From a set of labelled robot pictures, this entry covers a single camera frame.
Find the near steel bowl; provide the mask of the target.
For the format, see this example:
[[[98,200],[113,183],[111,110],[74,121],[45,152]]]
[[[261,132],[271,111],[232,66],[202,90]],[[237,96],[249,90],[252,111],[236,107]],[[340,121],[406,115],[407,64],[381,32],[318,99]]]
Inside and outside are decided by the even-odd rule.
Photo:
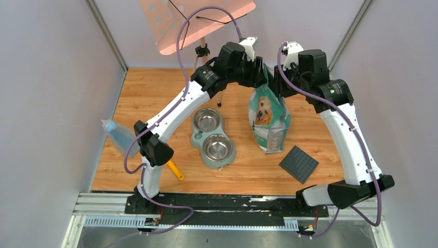
[[[222,162],[231,157],[234,148],[228,136],[212,134],[204,140],[201,150],[208,160]]]

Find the yellow plastic scoop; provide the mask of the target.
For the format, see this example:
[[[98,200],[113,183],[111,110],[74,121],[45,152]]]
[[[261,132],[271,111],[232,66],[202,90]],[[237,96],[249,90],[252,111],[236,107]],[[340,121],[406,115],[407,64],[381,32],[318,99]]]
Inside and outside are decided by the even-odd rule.
[[[185,176],[183,175],[183,173],[179,170],[179,168],[177,168],[177,166],[175,165],[175,163],[172,160],[169,160],[167,162],[168,167],[171,169],[171,171],[174,173],[174,175],[180,180],[184,180]]]

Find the clear blue water bottle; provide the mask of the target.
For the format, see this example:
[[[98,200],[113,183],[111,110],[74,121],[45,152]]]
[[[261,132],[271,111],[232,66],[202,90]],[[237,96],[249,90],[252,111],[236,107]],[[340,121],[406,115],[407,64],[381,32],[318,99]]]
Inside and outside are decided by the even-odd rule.
[[[135,140],[134,131],[113,120],[101,120],[102,128],[113,146],[123,155],[126,155],[129,146]]]

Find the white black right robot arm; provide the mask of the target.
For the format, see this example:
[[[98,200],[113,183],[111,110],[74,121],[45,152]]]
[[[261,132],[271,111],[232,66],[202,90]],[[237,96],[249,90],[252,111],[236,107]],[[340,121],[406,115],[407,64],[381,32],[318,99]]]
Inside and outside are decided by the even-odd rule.
[[[328,128],[343,167],[343,180],[297,191],[297,213],[309,215],[319,205],[345,209],[373,197],[380,210],[382,192],[395,185],[394,179],[383,174],[372,158],[358,124],[352,93],[344,80],[330,78],[325,52],[281,45],[274,81],[282,97],[306,97]]]

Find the pink music stand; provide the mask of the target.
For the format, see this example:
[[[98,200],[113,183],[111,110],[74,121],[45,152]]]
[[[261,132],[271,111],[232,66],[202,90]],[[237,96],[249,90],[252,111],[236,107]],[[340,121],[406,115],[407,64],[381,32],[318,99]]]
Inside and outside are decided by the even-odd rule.
[[[154,34],[158,51],[171,55],[194,42],[195,66],[203,64],[210,52],[206,36],[228,23],[247,15],[256,8],[254,1],[162,1],[143,0],[140,6]]]

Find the green double pet bowl stand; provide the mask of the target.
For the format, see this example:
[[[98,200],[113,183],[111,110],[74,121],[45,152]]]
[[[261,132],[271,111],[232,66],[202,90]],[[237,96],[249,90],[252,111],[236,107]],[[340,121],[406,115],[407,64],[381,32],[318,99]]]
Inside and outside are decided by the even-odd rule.
[[[213,108],[199,109],[191,122],[191,145],[210,169],[222,169],[232,164],[237,156],[235,145],[225,134],[223,124],[221,114]]]

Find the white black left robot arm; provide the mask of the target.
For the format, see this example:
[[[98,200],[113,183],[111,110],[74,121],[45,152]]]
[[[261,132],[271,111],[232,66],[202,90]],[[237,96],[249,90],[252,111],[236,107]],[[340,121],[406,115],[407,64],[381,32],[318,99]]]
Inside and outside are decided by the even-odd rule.
[[[162,167],[174,155],[167,141],[174,131],[201,105],[226,89],[230,83],[256,87],[261,83],[262,58],[255,55],[255,37],[239,43],[228,42],[218,56],[198,67],[186,86],[156,116],[146,123],[134,125],[136,141],[142,155],[142,174],[137,191],[141,195],[138,206],[145,213],[158,208]]]

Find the green dog food bag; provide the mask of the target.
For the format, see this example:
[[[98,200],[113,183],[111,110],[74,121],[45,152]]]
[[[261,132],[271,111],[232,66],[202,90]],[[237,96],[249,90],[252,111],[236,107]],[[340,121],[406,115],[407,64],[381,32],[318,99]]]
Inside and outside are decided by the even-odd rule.
[[[271,68],[263,65],[262,85],[249,98],[248,118],[255,141],[265,154],[282,152],[290,124],[290,112],[283,97],[270,88],[273,81]]]

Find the dark grey studded plate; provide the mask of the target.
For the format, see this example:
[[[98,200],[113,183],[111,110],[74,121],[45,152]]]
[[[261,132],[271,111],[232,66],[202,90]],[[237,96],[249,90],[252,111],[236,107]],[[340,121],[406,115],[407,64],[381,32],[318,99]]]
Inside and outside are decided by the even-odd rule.
[[[315,171],[319,162],[304,152],[298,146],[294,146],[281,160],[279,166],[298,182],[304,184]]]

